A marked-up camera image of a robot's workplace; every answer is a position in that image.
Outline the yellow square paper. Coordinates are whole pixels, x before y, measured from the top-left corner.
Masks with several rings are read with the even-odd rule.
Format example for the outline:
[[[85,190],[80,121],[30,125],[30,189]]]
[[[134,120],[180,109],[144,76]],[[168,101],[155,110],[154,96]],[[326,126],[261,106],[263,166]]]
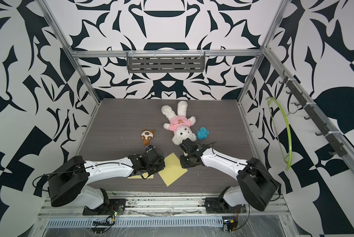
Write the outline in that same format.
[[[164,159],[164,162],[165,168],[159,171],[158,174],[167,187],[188,171],[187,169],[181,167],[180,160],[175,153],[168,155]]]

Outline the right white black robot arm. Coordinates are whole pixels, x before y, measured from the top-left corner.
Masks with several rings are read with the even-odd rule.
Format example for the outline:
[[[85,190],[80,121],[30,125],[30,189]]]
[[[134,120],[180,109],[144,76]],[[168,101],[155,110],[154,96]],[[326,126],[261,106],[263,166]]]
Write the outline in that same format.
[[[184,152],[179,158],[182,168],[211,167],[238,181],[238,186],[226,189],[219,197],[228,206],[249,204],[258,211],[264,211],[280,187],[264,164],[256,158],[234,158],[216,151],[210,145],[199,145],[190,139],[185,139],[180,147]]]

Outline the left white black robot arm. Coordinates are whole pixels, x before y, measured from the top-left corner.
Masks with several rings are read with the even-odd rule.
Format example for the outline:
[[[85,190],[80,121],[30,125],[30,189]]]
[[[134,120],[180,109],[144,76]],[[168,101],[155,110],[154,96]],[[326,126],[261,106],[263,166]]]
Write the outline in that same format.
[[[162,151],[149,145],[141,155],[134,154],[113,161],[85,161],[76,156],[47,176],[48,192],[52,207],[84,206],[90,210],[108,207],[107,192],[89,184],[111,178],[143,177],[165,168]]]

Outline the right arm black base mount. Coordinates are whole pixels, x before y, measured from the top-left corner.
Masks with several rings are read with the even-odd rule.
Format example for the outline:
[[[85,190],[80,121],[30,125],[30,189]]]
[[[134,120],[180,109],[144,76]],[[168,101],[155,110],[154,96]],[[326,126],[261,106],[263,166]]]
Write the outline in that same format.
[[[240,187],[228,186],[218,197],[205,198],[204,207],[207,213],[235,213],[246,204]]]

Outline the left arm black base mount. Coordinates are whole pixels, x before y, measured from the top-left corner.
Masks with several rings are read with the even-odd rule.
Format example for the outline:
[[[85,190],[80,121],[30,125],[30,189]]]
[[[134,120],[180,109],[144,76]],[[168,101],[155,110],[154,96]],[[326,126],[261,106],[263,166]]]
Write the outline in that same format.
[[[106,215],[106,214],[123,214],[126,207],[125,198],[109,199],[105,189],[100,188],[103,194],[103,204],[95,209],[84,207],[83,216]]]

